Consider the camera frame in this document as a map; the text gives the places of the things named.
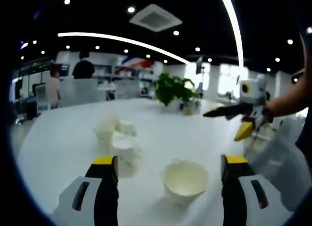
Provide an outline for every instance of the desk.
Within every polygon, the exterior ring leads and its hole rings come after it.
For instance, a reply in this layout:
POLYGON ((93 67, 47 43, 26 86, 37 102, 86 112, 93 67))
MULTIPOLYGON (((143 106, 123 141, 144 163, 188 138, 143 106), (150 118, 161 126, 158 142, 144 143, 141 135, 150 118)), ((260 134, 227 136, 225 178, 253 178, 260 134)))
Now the desk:
MULTIPOLYGON (((202 102, 205 112, 217 104, 202 102)), ((194 216, 163 199, 160 173, 173 159, 190 159, 209 172, 209 186, 195 202, 212 203, 221 190, 220 155, 242 154, 242 142, 234 142, 240 118, 203 118, 200 115, 162 113, 157 101, 144 98, 58 108, 42 113, 30 129, 18 156, 18 166, 31 194, 43 212, 52 213, 59 194, 78 176, 84 176, 99 154, 92 127, 106 115, 132 120, 143 150, 143 163, 131 179, 120 179, 120 226, 174 226, 194 216)), ((222 225, 223 208, 214 209, 222 225)))

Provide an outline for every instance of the white wall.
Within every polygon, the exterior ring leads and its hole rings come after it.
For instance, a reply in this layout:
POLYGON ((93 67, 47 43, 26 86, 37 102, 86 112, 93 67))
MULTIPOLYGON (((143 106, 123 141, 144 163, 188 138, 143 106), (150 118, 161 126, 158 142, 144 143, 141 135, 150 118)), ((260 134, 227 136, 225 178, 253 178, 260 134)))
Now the white wall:
POLYGON ((42 82, 47 82, 47 79, 50 78, 50 71, 42 72, 42 82))
POLYGON ((291 75, 278 72, 275 76, 275 97, 286 94, 293 86, 291 75))
POLYGON ((208 89, 204 92, 204 99, 214 99, 218 92, 220 68, 219 66, 211 65, 209 72, 208 89))
POLYGON ((185 75, 185 68, 186 64, 167 65, 164 67, 164 71, 168 72, 172 76, 183 78, 185 75))
MULTIPOLYGON (((121 62, 126 57, 127 56, 111 53, 90 52, 89 57, 87 59, 95 65, 100 64, 100 65, 117 66, 120 65, 121 62)), ((134 58, 129 62, 134 63, 135 61, 139 62, 140 60, 143 59, 134 58)), ((79 61, 80 61, 79 52, 70 52, 70 51, 59 52, 56 59, 56 63, 58 64, 69 64, 69 73, 68 73, 69 77, 73 77, 72 73, 74 67, 79 61)), ((153 65, 153 71, 155 75, 159 75, 163 71, 163 64, 161 62, 156 61, 153 65)))

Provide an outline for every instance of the window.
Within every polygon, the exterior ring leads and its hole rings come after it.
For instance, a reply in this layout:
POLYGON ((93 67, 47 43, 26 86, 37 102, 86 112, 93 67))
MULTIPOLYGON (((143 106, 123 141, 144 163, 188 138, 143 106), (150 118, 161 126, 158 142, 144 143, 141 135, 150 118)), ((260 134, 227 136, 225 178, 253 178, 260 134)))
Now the window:
POLYGON ((225 95, 226 92, 232 92, 235 98, 239 98, 240 82, 248 79, 248 69, 239 69, 239 66, 221 64, 218 93, 225 95))
MULTIPOLYGON (((203 81, 203 90, 207 90, 208 86, 209 86, 209 72, 210 72, 210 64, 209 63, 203 63, 203 67, 204 67, 204 76, 202 74, 197 74, 196 75, 196 63, 189 63, 186 65, 185 67, 185 74, 184 77, 185 78, 189 78, 190 80, 192 80, 195 84, 195 89, 198 88, 200 82, 203 81)), ((191 85, 191 83, 187 83, 185 85, 185 87, 187 88, 193 88, 193 86, 191 85)))

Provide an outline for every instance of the person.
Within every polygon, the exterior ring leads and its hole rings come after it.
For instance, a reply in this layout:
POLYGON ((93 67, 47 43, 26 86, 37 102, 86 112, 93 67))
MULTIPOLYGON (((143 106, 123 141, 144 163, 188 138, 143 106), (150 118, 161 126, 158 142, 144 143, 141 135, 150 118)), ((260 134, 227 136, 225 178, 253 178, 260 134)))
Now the person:
POLYGON ((92 78, 95 72, 94 65, 87 60, 89 52, 81 51, 79 54, 80 62, 78 62, 73 70, 74 79, 89 79, 92 78))
MULTIPOLYGON (((286 116, 297 113, 306 107, 309 108, 308 115, 303 130, 296 141, 296 146, 305 156, 307 164, 312 175, 312 69, 311 58, 308 56, 305 44, 302 41, 304 53, 304 73, 294 87, 283 96, 267 101, 266 107, 272 112, 273 117, 286 116)), ((263 122, 269 122, 271 118, 264 117, 263 122)), ((284 226, 304 225, 307 217, 306 213, 311 209, 312 188, 306 193, 297 210, 284 226)))
POLYGON ((51 109, 57 108, 59 106, 60 100, 60 80, 59 80, 59 72, 56 68, 51 68, 50 70, 50 78, 47 79, 46 92, 51 103, 51 109))
POLYGON ((304 42, 302 44, 305 60, 302 77, 286 95, 267 101, 266 107, 271 110, 274 117, 294 114, 306 107, 309 108, 304 128, 296 142, 296 146, 305 155, 312 173, 312 139, 310 139, 312 131, 312 70, 311 60, 308 59, 304 42))

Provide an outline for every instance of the plant pot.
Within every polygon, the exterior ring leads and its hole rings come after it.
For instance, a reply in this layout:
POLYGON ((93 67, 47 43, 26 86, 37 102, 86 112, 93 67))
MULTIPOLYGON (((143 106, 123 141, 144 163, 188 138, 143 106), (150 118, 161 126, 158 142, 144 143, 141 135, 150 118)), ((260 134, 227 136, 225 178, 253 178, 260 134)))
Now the plant pot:
POLYGON ((167 113, 176 113, 180 111, 181 99, 173 100, 167 107, 165 106, 164 112, 167 113))
POLYGON ((194 101, 184 102, 183 114, 184 115, 194 115, 194 113, 195 113, 194 101))

